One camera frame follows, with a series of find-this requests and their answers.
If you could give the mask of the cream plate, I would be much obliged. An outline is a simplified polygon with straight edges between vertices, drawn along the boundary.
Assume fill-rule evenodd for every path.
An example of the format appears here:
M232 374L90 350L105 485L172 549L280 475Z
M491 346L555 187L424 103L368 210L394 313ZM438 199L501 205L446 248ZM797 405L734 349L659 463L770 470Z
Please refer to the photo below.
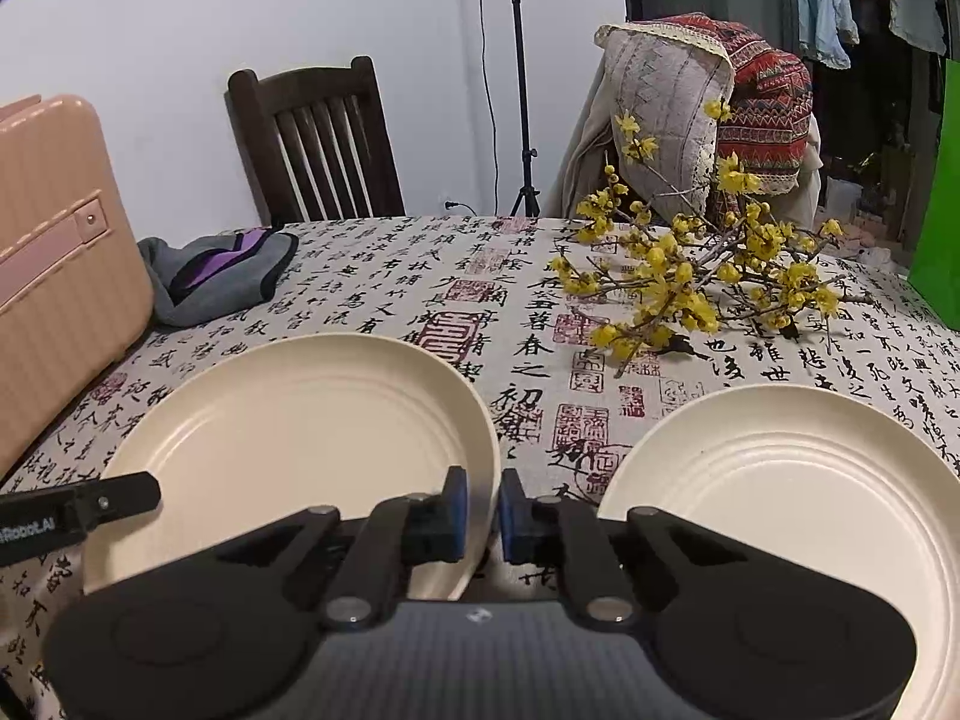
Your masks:
M487 544L500 479L487 405L446 361L393 338L275 341L197 374L122 440L109 476L148 472L161 504L98 528L83 548L96 592L313 505L347 518L381 500L469 483L466 550L412 574L415 600L455 600Z
M631 450L602 499L652 505L889 600L924 665L958 650L958 479L908 427L800 385L698 398Z

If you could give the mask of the pink hard suitcase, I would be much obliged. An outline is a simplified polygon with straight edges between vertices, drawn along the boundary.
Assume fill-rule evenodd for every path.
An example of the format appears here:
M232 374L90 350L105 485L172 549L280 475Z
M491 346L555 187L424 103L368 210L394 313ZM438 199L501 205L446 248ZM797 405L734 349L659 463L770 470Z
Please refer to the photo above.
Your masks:
M2 468L148 327L153 288L94 107L2 107Z

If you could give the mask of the calligraphy print tablecloth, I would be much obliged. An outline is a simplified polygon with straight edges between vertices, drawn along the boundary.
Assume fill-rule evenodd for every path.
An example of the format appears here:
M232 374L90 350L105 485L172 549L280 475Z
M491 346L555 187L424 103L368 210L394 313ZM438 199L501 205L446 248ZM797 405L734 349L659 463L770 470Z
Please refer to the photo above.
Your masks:
M184 382L245 351L324 333L393 338L446 361L487 405L501 472L514 468L529 494L571 497L599 512L620 465L659 422L698 398L750 385L862 401L908 427L958 479L957 333L903 278L825 255L825 277L872 299L844 307L828 332L809 328L797 340L743 328L698 333L690 355L641 353L620 369L587 344L587 319L620 320L630 307L573 298L547 281L565 232L558 220L467 216L302 224L274 299L151 333L23 458L7 489L109 476L122 440ZM62 711L41 645L85 591L86 541L2 574L3 676L39 718ZM918 644L896 711L955 717L958 650L948 667L930 668Z

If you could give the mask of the grey purple cloth pouch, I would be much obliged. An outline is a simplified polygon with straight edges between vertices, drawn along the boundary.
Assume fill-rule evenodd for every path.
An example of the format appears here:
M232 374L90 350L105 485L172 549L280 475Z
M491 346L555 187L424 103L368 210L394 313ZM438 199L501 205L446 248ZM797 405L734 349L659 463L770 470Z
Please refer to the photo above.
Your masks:
M153 320L190 328L274 299L299 239L270 227L217 234L172 247L160 238L139 242L153 286Z

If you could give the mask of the yellow blossom branch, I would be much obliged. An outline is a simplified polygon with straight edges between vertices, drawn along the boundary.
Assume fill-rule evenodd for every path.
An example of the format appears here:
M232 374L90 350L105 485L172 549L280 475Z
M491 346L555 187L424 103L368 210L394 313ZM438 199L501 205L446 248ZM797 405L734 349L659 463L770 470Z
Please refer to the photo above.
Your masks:
M695 332L797 340L809 328L828 332L848 305L871 304L818 268L822 250L843 238L841 223L811 231L778 218L735 151L709 163L704 188L719 202L709 213L654 166L661 140L634 110L613 115L612 135L617 158L576 203L547 281L573 298L630 307L620 320L587 319L587 344L620 369L641 353L690 355Z

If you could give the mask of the studio lamp on stand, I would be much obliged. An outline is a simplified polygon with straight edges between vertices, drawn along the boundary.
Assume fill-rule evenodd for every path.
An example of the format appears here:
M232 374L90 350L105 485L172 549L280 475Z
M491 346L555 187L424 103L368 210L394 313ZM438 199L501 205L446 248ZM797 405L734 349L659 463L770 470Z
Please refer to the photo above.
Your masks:
M514 76L516 76L517 117L519 117L519 148L521 148L521 183L517 189L516 199L512 202L509 214L517 218L524 215L526 218L540 216L540 190L535 187L534 161L539 158L539 151L530 138L530 103L529 103L529 74L527 73L526 35L524 34L524 0L509 0L511 10L512 47L514 47ZM488 63L488 26L487 7L485 0L477 0L478 65L480 65L480 83L482 83L483 101L487 110L488 126L490 127L490 161L491 161L491 198L493 199L493 215L500 215L501 205L501 160L500 160L500 129L494 109L493 89L490 82L490 64Z

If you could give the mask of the chair draped in beige cloth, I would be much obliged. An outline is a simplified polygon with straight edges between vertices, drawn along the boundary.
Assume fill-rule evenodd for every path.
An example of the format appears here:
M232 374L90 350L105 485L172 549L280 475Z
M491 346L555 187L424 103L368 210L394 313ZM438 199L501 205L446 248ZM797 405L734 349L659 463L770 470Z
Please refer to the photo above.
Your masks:
M594 80L590 83L587 98L574 126L558 176L540 202L540 215L547 218L571 218L574 204L587 192L601 182L604 167L604 151L612 143L610 128L610 103L612 88L605 79L604 71L597 68ZM804 156L797 174L797 185L791 192L775 195L771 208L780 220L811 226L817 211L823 163L820 158L820 130L817 119L811 115L807 138L805 138Z

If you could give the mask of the dark wooden chair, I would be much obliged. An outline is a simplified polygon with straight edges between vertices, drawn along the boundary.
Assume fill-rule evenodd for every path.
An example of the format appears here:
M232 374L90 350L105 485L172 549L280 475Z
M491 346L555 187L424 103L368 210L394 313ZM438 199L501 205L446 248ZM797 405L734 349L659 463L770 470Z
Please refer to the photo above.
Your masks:
M231 73L226 107L260 219L270 226L402 216L373 59Z

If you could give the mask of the red patterned blanket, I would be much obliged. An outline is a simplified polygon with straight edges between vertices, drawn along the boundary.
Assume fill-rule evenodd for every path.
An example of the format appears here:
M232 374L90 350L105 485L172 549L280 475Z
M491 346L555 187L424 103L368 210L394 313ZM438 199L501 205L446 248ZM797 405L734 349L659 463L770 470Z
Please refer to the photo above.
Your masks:
M814 161L811 75L748 26L703 13L604 25L602 91L658 144L625 174L664 218L703 213L719 158L736 156L762 197L786 199Z

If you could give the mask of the green paper shopping bag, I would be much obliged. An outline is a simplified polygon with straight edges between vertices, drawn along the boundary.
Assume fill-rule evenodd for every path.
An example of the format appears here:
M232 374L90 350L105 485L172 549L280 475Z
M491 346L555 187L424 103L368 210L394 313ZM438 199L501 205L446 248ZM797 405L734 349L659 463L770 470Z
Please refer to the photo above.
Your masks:
M960 301L960 115L958 64L946 62L944 112L931 196L910 270L910 284L950 330Z

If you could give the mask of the dark framed window door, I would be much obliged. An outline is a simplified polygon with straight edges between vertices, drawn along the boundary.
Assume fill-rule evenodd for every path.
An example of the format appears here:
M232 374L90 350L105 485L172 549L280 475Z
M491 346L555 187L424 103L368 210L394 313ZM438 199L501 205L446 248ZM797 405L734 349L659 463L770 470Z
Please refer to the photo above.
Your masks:
M854 174L880 153L898 146L914 153L924 169L934 166L944 107L944 65L958 54L958 0L939 0L947 28L947 55L911 47L887 25L861 34L846 47L850 70L830 70L805 59L797 43L796 0L625 0L633 21L703 13L713 20L748 26L767 43L789 52L811 75L814 107L822 133L823 159Z

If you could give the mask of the hanging blue clothes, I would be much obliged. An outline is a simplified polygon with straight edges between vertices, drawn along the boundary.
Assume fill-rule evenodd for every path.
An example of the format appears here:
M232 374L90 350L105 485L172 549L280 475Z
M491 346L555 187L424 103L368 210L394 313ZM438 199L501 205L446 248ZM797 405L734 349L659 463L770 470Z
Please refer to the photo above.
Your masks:
M846 47L887 25L895 37L928 54L947 55L947 28L939 0L796 0L797 43L805 59L830 70L850 70Z

